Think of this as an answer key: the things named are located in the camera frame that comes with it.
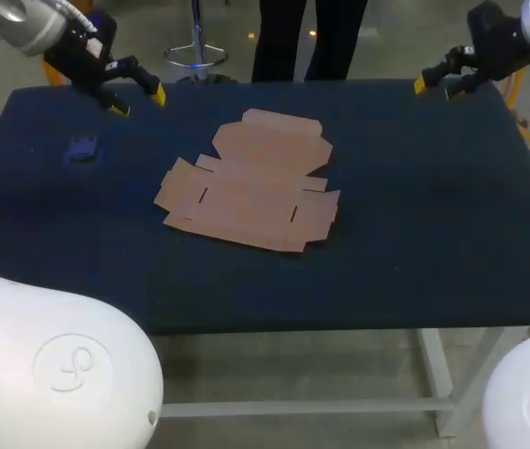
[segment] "gray floor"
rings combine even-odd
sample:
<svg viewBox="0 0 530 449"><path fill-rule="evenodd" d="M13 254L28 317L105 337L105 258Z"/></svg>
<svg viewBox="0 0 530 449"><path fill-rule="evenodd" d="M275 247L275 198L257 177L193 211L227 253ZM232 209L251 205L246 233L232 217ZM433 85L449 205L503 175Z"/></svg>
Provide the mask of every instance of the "gray floor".
<svg viewBox="0 0 530 449"><path fill-rule="evenodd" d="M257 0L204 0L208 42L226 48L219 72L251 76L258 34ZM414 78L446 50L469 42L466 12L479 0L370 0L350 77ZM183 70L166 65L167 47L191 40L188 0L105 0L119 22L117 55L133 53L163 80ZM521 0L499 2L516 13ZM308 66L315 29L313 2L305 16L296 75ZM18 87L46 84L40 62L0 43L0 111ZM530 70L518 111L530 120ZM443 332L451 367L466 365L480 329ZM409 331L317 332L161 339L169 401L259 398L412 397L426 393L421 359ZM457 440L439 440L424 413L168 420L150 448L481 449L476 415Z"/></svg>

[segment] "black clamp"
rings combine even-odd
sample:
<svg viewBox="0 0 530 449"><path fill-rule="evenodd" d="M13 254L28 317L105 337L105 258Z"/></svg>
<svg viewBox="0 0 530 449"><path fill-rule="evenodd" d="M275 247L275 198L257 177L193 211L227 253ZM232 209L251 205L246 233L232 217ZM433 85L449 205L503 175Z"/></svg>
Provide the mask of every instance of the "black clamp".
<svg viewBox="0 0 530 449"><path fill-rule="evenodd" d="M448 99L474 93L482 83L502 80L530 65L530 45L520 19L507 16L487 0L468 11L467 21L473 47L454 47L444 62L423 70L414 83L416 94L437 87L449 75L462 75L464 67L473 73L447 82Z"/></svg>
<svg viewBox="0 0 530 449"><path fill-rule="evenodd" d="M45 51L44 60L71 80L72 85L94 97L102 108L128 116L130 106L115 93L105 89L105 82L117 78L134 80L159 106L165 105L161 80L149 73L135 56L115 60L111 53L117 23L104 11L88 15L97 29L89 33L76 20L70 20L61 39Z"/></svg>

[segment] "person's leg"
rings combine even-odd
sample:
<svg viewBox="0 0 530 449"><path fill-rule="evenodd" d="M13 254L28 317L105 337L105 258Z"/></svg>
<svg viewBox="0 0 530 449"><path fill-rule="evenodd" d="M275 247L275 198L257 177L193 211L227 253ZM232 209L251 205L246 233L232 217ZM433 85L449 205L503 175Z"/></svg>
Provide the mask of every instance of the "person's leg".
<svg viewBox="0 0 530 449"><path fill-rule="evenodd" d="M316 0L317 44L307 80L344 80L356 49L367 0Z"/></svg>
<svg viewBox="0 0 530 449"><path fill-rule="evenodd" d="M260 0L252 82L294 80L295 55L306 0Z"/></svg>

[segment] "metal table frame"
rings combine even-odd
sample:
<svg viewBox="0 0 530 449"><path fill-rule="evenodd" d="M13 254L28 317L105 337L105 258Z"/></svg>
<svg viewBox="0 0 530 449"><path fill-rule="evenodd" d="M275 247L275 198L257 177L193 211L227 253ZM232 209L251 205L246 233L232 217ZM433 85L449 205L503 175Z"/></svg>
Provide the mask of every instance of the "metal table frame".
<svg viewBox="0 0 530 449"><path fill-rule="evenodd" d="M453 385L438 329L418 329L418 339L433 394L430 398L166 403L161 410L161 417L436 411L438 435L455 437L466 427L472 413L480 404L484 387L494 367L527 335L528 326L487 328L467 373L459 384Z"/></svg>

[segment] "flat cardboard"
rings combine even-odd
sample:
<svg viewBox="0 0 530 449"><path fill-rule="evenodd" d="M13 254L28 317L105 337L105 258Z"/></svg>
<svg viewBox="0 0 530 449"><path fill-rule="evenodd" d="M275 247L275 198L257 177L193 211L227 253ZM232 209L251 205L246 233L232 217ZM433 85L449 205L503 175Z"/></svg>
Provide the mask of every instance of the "flat cardboard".
<svg viewBox="0 0 530 449"><path fill-rule="evenodd" d="M331 154L321 132L317 121L250 109L213 139L221 159L178 159L154 203L170 212L166 225L186 232L302 252L327 238L337 214L339 191L308 176Z"/></svg>

